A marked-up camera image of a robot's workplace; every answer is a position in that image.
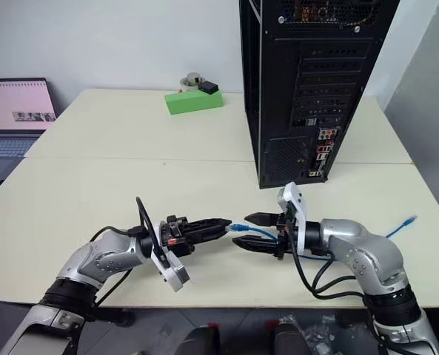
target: green box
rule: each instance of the green box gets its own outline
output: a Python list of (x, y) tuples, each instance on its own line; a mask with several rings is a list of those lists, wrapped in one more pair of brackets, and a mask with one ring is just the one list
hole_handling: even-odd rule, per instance
[(172, 115), (200, 109), (212, 109), (223, 105), (220, 90), (211, 95), (200, 90), (177, 92), (165, 95), (165, 101)]

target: table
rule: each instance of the table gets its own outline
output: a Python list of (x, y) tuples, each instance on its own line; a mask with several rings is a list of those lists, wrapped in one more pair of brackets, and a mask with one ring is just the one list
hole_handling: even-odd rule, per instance
[[(170, 92), (88, 89), (27, 157), (253, 161), (242, 94), (224, 106), (171, 115)], [(363, 98), (337, 163), (411, 163), (375, 98)]]
[[(387, 234), (401, 249), (420, 305), (439, 306), (439, 206), (410, 164), (337, 163), (329, 181), (301, 186), (309, 220), (349, 218)], [(27, 158), (0, 188), (0, 300), (38, 302), (74, 250), (102, 226), (138, 224), (135, 196), (154, 221), (279, 212), (277, 189), (260, 190), (251, 162)], [(191, 281), (177, 294), (148, 263), (107, 299), (112, 306), (357, 307), (359, 299), (316, 300), (292, 258), (244, 251), (227, 235), (182, 258)], [(320, 262), (305, 261), (309, 278)], [(348, 274), (335, 265), (325, 280)], [(357, 290), (353, 281), (336, 291)]]

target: white wall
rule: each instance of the white wall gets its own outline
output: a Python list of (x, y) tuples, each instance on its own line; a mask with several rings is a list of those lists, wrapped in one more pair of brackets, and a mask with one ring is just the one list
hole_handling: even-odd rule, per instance
[[(383, 107), (438, 2), (401, 0), (366, 91)], [(193, 70), (242, 91), (238, 0), (0, 0), (0, 77), (47, 77), (62, 108), (86, 87), (176, 89)]]
[(439, 0), (401, 0), (364, 95), (387, 107), (412, 60)]

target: black pc case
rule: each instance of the black pc case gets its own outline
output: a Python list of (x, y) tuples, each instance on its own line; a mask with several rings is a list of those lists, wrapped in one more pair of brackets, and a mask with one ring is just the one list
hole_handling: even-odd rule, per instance
[(239, 1), (259, 186), (324, 182), (398, 0)]

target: floor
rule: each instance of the floor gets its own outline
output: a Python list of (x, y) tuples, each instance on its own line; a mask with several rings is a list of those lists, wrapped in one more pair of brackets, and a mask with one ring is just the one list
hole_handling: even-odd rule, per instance
[[(0, 302), (0, 348), (28, 312), (28, 307)], [(269, 354), (268, 321), (283, 319), (297, 322), (306, 334), (313, 355), (377, 355), (377, 345), (360, 318), (362, 311), (289, 308), (148, 308), (135, 309), (135, 323), (129, 328), (94, 322), (81, 335), (78, 354), (82, 355), (167, 355), (174, 354), (188, 333), (198, 326), (215, 323), (221, 332), (223, 354)], [(343, 328), (339, 324), (351, 323)]]

